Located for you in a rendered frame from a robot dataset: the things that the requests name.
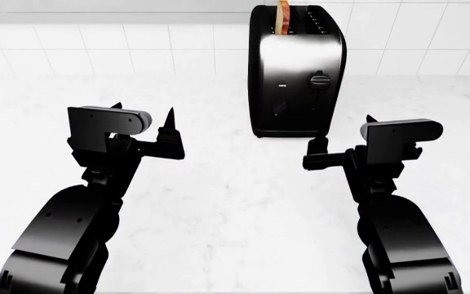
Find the black toaster lever knob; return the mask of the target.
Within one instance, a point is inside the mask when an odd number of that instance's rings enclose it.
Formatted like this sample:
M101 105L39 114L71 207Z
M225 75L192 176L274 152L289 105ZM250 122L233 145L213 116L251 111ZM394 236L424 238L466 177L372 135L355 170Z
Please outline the black toaster lever knob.
M310 79L309 87L312 90L324 91L327 90L332 84L331 77L322 70L318 70Z

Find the black two-slot toaster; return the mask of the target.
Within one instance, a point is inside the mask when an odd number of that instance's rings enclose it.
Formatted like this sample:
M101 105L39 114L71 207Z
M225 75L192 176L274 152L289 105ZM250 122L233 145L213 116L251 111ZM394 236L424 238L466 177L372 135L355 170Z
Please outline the black two-slot toaster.
M276 7L251 12L247 89L251 128L258 137L326 136L346 65L344 34L323 7L290 7L287 35L275 34ZM331 86L312 90L318 71Z

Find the toasted bread slice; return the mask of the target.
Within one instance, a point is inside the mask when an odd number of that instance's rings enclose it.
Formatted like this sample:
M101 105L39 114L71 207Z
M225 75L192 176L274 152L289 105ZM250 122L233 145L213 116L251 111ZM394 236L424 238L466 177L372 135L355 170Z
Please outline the toasted bread slice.
M287 35L290 24L290 5L287 0L278 0L276 9L275 34Z

